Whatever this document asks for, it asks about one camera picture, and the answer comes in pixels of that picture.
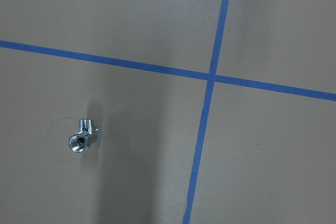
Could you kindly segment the chrome angle valve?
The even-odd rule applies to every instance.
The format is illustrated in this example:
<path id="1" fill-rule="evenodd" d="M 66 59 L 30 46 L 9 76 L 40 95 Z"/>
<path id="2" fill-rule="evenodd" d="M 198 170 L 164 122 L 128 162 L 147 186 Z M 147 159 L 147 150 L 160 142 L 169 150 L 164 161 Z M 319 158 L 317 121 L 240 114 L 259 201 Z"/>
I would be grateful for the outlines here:
<path id="1" fill-rule="evenodd" d="M 93 119 L 80 119 L 79 131 L 68 141 L 69 148 L 74 153 L 86 151 L 92 144 L 100 142 L 101 132 L 94 125 Z"/>

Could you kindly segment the brown paper table mat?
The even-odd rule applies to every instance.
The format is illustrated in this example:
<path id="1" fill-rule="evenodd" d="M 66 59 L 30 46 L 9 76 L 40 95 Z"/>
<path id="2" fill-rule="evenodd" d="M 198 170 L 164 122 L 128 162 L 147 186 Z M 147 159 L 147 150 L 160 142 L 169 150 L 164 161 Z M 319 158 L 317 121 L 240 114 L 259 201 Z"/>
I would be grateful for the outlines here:
<path id="1" fill-rule="evenodd" d="M 1 0 L 1 223 L 335 223 L 335 0 Z"/>

